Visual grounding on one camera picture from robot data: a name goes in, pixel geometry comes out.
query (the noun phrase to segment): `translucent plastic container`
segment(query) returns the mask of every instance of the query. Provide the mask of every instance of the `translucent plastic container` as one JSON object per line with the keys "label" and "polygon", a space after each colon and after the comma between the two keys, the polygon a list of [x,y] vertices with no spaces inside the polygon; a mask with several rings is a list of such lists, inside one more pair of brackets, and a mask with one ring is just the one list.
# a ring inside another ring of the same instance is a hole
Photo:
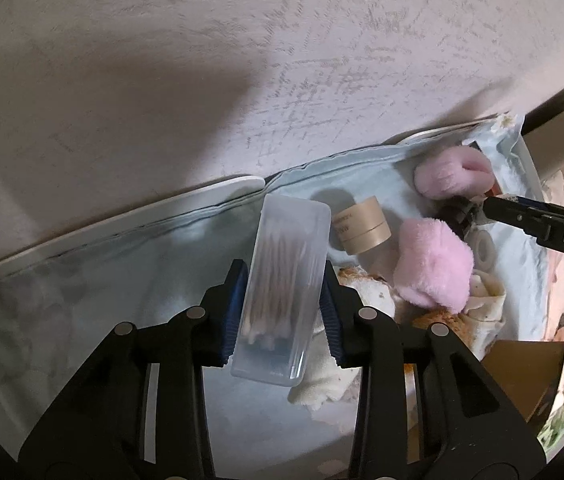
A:
{"label": "translucent plastic container", "polygon": [[295,386],[306,368],[324,277],[331,209],[264,198],[231,373]]}

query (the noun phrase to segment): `textured wall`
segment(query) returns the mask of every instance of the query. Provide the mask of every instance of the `textured wall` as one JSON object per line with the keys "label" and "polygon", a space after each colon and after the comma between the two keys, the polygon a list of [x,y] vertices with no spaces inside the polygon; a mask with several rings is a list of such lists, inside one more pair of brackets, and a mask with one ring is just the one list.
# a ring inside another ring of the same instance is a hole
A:
{"label": "textured wall", "polygon": [[562,87],[564,0],[0,0],[0,258]]}

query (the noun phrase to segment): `pink plush wristband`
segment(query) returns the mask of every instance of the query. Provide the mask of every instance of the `pink plush wristband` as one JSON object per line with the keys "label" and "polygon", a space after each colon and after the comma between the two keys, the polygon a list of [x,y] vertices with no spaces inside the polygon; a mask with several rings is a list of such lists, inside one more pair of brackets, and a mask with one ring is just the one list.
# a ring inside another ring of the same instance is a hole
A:
{"label": "pink plush wristband", "polygon": [[453,314],[468,300],[473,252],[441,220],[404,220],[393,280],[399,295],[424,308],[446,307]]}
{"label": "pink plush wristband", "polygon": [[428,158],[415,168],[415,189],[427,198],[473,198],[495,184],[490,161],[479,150],[454,146]]}

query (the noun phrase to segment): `light blue fabric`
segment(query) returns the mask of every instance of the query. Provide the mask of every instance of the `light blue fabric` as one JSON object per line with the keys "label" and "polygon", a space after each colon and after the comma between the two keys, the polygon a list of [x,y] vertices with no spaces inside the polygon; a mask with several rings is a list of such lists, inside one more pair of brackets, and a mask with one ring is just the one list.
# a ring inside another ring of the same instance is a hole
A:
{"label": "light blue fabric", "polygon": [[[317,160],[275,176],[262,192],[89,244],[0,280],[0,400],[8,416],[24,440],[116,323],[166,322],[223,282],[233,258],[249,262],[266,193],[321,200],[333,211],[375,195],[397,233],[401,219],[436,211],[412,186],[415,165],[431,151],[476,140],[507,192],[539,198],[531,191],[538,182],[511,153],[519,126],[490,121],[473,131]],[[504,336],[539,339],[546,311],[545,251],[514,228],[489,229],[498,248],[495,274],[508,289]],[[387,254],[395,254],[393,240]],[[334,264],[356,262],[332,245]],[[350,436],[288,404],[287,388],[233,378],[229,368],[204,373],[219,476],[323,478],[320,463],[348,461]]]}

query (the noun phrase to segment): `cotton swab box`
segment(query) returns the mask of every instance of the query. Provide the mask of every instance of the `cotton swab box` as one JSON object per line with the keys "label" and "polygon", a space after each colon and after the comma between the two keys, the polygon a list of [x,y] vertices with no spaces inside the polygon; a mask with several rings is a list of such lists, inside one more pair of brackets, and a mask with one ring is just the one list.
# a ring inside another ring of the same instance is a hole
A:
{"label": "cotton swab box", "polygon": [[264,198],[231,373],[295,386],[302,380],[331,230],[326,204]]}

